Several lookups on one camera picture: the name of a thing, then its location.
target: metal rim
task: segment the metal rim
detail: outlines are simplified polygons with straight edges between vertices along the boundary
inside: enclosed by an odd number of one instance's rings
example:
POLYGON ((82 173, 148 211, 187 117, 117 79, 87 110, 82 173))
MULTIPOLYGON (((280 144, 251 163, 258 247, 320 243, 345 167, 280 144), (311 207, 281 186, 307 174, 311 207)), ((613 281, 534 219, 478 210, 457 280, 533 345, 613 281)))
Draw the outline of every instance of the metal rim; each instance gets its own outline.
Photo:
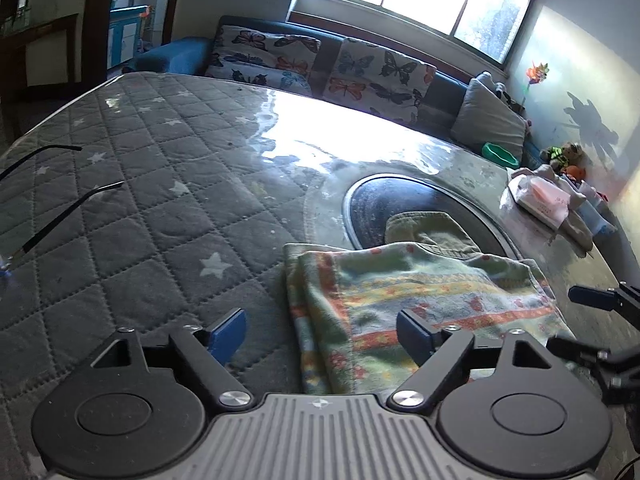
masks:
POLYGON ((342 218, 344 219, 344 222, 343 222, 344 228, 345 228, 345 231, 347 232, 349 241, 353 244, 353 246, 357 250, 363 249, 363 247, 360 241, 358 240, 358 237, 356 236, 356 231, 351 221, 351 208, 350 208, 351 199, 353 198, 354 193, 360 186, 362 186, 363 184, 366 184, 371 180, 376 180, 379 178, 398 178, 402 180, 409 180, 411 182, 417 182, 418 184, 422 184, 423 186, 431 187, 432 189, 447 195, 452 200, 455 200, 456 202, 458 202, 461 206, 469 209, 469 211, 471 211, 474 215, 476 215, 476 217, 480 219, 480 221, 484 223, 484 225, 489 229, 489 231, 491 231, 492 235, 494 235, 495 239, 498 241, 498 243, 503 248, 505 253, 507 253, 507 256, 509 258, 513 258, 517 260, 522 259, 522 254, 520 253, 516 245, 513 243, 509 235, 504 231, 504 229, 488 213, 486 213, 476 204, 473 204, 468 199, 458 195, 452 190, 446 189, 428 180, 421 180, 419 178, 414 178, 412 176, 406 176, 406 175, 397 174, 397 173, 378 173, 378 174, 374 174, 371 176, 367 176, 363 179, 360 179, 349 188, 346 195, 344 196, 344 199, 342 200, 342 218))

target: sofa armrest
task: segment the sofa armrest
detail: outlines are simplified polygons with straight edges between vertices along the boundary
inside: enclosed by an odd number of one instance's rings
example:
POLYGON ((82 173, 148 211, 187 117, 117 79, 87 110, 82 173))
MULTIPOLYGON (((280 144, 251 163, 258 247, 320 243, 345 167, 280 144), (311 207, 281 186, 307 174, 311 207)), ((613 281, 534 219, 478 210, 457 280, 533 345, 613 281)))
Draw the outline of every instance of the sofa armrest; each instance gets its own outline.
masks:
POLYGON ((122 71, 202 75, 207 69, 212 48, 213 40, 209 38, 182 38, 138 54, 122 71))

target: window frame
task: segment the window frame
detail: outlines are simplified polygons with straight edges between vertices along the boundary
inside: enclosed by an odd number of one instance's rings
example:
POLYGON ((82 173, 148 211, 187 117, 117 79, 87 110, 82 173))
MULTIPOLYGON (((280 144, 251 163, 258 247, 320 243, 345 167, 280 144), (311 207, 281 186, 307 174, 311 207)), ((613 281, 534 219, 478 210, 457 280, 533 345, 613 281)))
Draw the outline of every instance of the window frame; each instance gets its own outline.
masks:
POLYGON ((500 62, 498 60, 495 60, 491 56, 488 56, 484 52, 476 49, 474 46, 471 46, 468 43, 465 43, 464 41, 459 40, 458 38, 455 37, 456 31, 458 30, 458 27, 460 26, 460 21, 462 20, 462 15, 464 14, 464 12, 466 10, 466 5, 468 4, 469 0, 465 0, 464 3, 462 4, 462 8, 460 9, 460 12, 458 13, 458 17, 456 19, 456 22, 455 22, 455 24, 453 26, 453 29, 452 29, 450 34, 446 34, 444 32, 436 30, 435 28, 431 28, 429 25, 426 25, 425 23, 418 22, 417 20, 413 20, 413 19, 409 18, 408 16, 405 16, 404 14, 399 14, 397 12, 393 12, 392 10, 387 9, 386 7, 383 7, 382 5, 372 4, 370 2, 365 2, 364 0, 344 0, 344 1, 350 2, 352 4, 358 4, 360 6, 368 7, 369 9, 377 10, 378 12, 381 12, 383 14, 388 14, 389 16, 393 16, 395 18, 399 18, 400 20, 404 20, 406 22, 411 23, 412 25, 416 25, 417 27, 423 28, 423 29, 427 30, 428 32, 430 32, 431 34, 435 34, 436 36, 439 36, 439 37, 443 38, 444 40, 450 41, 453 44, 464 48, 465 50, 469 51, 470 53, 474 54, 475 56, 478 56, 479 58, 481 58, 485 62, 495 66, 496 68, 498 68, 500 70, 505 70, 507 68, 507 66, 509 65, 509 63, 511 62, 511 58, 513 57, 513 52, 515 51, 516 46, 520 43, 520 38, 522 37, 523 29, 526 28, 525 25, 529 21, 529 17, 530 17, 530 15, 532 13, 533 3, 535 2, 535 0, 529 0, 529 5, 527 6, 527 10, 524 13, 524 17, 522 19, 522 22, 520 23, 520 27, 518 28, 518 31, 516 32, 516 35, 513 38, 513 43, 511 43, 511 46, 509 47, 509 51, 507 52, 506 56, 504 57, 504 61, 500 62))

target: gray pillow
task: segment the gray pillow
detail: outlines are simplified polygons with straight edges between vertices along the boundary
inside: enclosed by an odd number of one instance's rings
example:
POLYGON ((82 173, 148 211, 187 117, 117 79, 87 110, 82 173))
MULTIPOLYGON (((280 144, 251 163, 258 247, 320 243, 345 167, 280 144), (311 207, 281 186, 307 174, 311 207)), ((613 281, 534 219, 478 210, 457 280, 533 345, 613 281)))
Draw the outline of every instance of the gray pillow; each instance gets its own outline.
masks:
POLYGON ((522 145, 526 121, 484 86, 472 79, 466 90, 460 113, 451 129, 457 142, 480 153, 486 142, 497 144, 518 161, 522 159, 522 145))

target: triangular cutout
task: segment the triangular cutout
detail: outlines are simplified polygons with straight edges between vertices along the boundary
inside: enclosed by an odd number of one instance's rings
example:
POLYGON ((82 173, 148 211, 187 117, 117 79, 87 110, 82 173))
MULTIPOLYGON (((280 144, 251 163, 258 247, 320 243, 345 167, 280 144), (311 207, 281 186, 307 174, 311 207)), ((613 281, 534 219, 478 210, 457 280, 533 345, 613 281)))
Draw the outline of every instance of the triangular cutout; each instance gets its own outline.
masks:
POLYGON ((131 356, 129 355, 129 344, 126 339, 119 339, 94 361, 92 367, 118 368, 129 366, 130 364, 131 356))
POLYGON ((513 365, 518 368, 541 368, 549 370, 551 365, 547 363, 526 341, 518 341, 513 352, 513 365))

